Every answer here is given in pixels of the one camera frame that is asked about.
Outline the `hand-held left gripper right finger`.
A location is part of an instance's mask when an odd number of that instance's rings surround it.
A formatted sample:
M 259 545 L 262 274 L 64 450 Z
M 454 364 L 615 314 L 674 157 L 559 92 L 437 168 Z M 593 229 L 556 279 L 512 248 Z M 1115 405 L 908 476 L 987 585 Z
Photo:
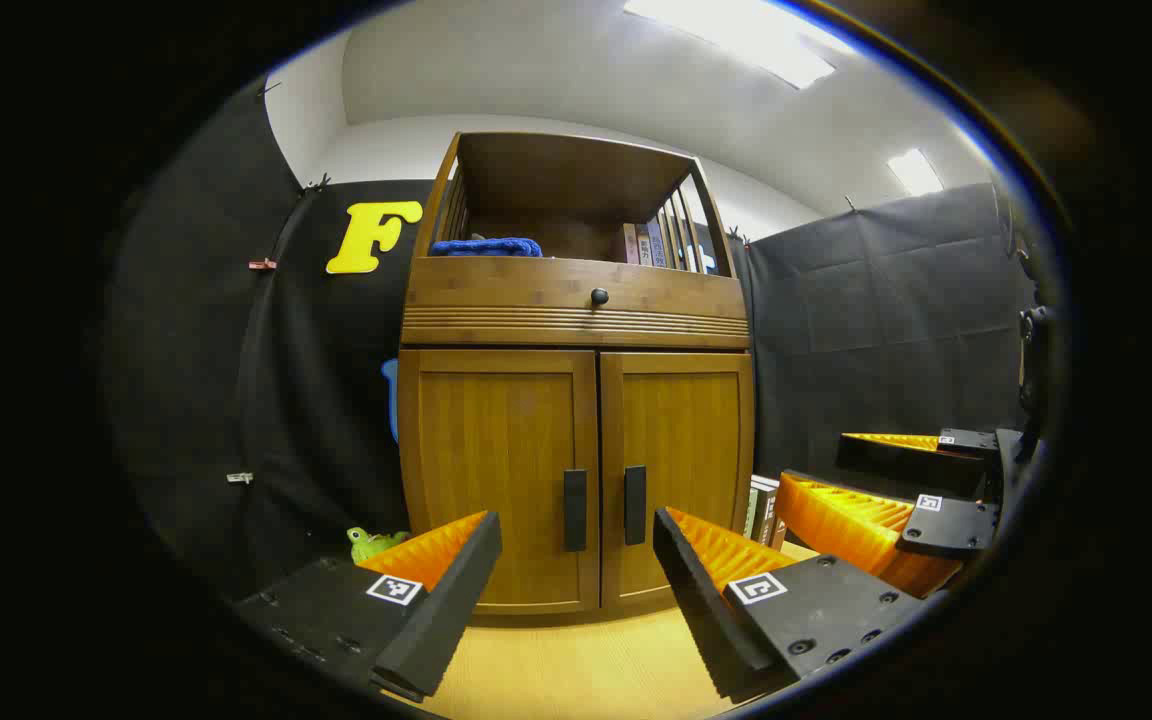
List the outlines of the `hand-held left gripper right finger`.
M 791 560 L 659 507 L 652 547 L 718 694 L 732 702 L 828 673 L 923 611 L 835 555 Z

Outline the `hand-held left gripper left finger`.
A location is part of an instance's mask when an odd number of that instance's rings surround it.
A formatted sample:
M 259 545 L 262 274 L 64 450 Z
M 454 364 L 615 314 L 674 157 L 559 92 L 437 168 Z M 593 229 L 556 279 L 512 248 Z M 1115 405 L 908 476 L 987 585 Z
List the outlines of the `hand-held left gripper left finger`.
M 274 646 L 353 691 L 433 696 L 502 551 L 475 511 L 356 564 L 326 556 L 237 602 Z

